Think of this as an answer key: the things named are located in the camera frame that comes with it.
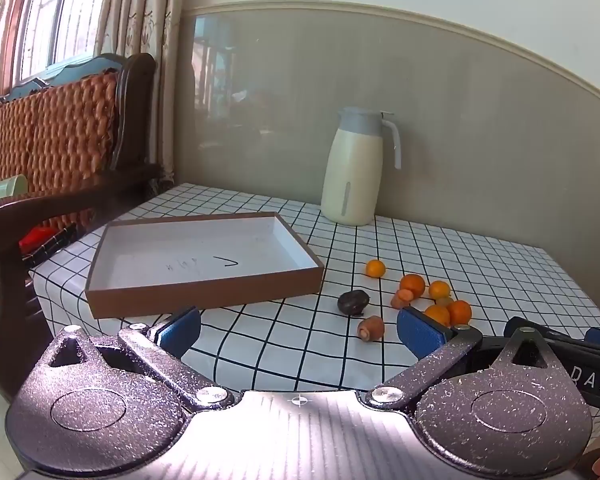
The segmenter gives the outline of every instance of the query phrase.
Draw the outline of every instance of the checkered tablecloth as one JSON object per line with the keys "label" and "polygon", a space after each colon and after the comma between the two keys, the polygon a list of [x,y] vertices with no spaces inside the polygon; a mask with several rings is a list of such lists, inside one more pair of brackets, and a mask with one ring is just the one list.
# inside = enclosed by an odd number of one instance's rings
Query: checkered tablecloth
{"label": "checkered tablecloth", "polygon": [[[422,275],[427,283],[450,283],[453,297],[472,306],[470,324],[485,335],[501,335],[513,316],[574,338],[600,327],[595,304],[545,251],[495,238],[379,216],[367,226],[343,226],[321,216],[317,205],[191,184],[177,186],[121,219],[254,211],[278,212],[327,270],[319,294],[203,312],[200,338],[182,360],[232,390],[368,390],[414,364],[416,357],[396,333],[397,311],[389,307],[408,272]],[[79,324],[91,335],[115,335],[130,323],[152,325],[161,319],[93,319],[84,287],[102,231],[33,271],[54,333]],[[387,267],[379,280],[363,273],[372,258]],[[365,317],[384,319],[381,342],[362,342],[356,337],[359,320],[338,311],[337,298],[352,288],[362,288],[371,298]],[[420,298],[412,305],[424,310],[431,303]],[[597,436],[600,410],[592,408],[592,413]]]}

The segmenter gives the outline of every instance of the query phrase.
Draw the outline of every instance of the crosshair mark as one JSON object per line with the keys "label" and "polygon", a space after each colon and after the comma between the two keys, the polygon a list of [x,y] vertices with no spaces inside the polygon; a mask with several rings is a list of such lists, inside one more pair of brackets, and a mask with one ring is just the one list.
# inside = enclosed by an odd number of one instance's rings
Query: crosshair mark
{"label": "crosshair mark", "polygon": [[307,399],[306,397],[303,397],[302,395],[298,395],[297,397],[294,397],[293,399],[289,399],[288,402],[291,402],[292,404],[295,404],[296,406],[304,406],[306,403],[311,402],[309,399]]}
{"label": "crosshair mark", "polygon": [[220,256],[214,256],[214,258],[216,260],[224,260],[225,262],[231,262],[230,264],[224,264],[225,267],[233,267],[234,265],[238,264],[238,262],[236,262],[234,260],[229,260],[227,258],[221,258]]}

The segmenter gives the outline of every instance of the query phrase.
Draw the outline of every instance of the small orange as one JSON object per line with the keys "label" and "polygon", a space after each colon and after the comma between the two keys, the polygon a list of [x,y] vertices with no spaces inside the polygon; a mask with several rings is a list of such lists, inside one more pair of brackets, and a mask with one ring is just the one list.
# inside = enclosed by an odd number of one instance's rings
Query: small orange
{"label": "small orange", "polygon": [[429,316],[431,319],[436,320],[440,325],[444,325],[446,327],[451,326],[451,315],[446,307],[441,305],[436,305],[435,303],[431,306],[428,306],[424,311],[425,316]]}
{"label": "small orange", "polygon": [[451,326],[466,325],[471,319],[471,305],[466,301],[458,300],[446,306],[451,317]]}
{"label": "small orange", "polygon": [[429,285],[429,297],[432,300],[446,298],[449,294],[451,294],[451,287],[449,287],[448,283],[436,280]]}
{"label": "small orange", "polygon": [[422,296],[426,286],[427,285],[424,283],[422,276],[417,274],[407,274],[400,280],[400,288],[406,288],[407,290],[413,292],[414,298],[419,298]]}
{"label": "small orange", "polygon": [[453,302],[454,300],[452,298],[450,298],[449,296],[445,296],[444,298],[438,298],[436,300],[436,305],[449,306]]}
{"label": "small orange", "polygon": [[370,278],[382,278],[385,272],[386,267],[380,260],[369,260],[366,263],[365,274]]}

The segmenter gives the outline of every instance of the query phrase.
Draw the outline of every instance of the cardboard box lid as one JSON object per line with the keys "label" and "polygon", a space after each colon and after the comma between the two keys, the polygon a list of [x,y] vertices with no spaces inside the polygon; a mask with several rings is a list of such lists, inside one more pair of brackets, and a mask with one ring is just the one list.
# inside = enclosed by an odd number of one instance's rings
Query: cardboard box lid
{"label": "cardboard box lid", "polygon": [[166,314],[311,294],[323,273],[277,213],[139,219],[107,226],[86,295],[96,319]]}

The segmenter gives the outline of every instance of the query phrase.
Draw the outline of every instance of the window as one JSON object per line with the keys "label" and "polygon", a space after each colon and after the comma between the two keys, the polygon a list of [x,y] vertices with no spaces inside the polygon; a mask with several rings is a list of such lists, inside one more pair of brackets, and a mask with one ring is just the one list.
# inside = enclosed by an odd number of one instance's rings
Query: window
{"label": "window", "polygon": [[103,0],[25,0],[13,83],[55,64],[92,56]]}
{"label": "window", "polygon": [[215,16],[196,19],[191,65],[198,87],[196,108],[211,117],[225,117],[232,99],[244,98],[243,92],[232,95],[234,48],[228,43],[233,37],[230,24]]}

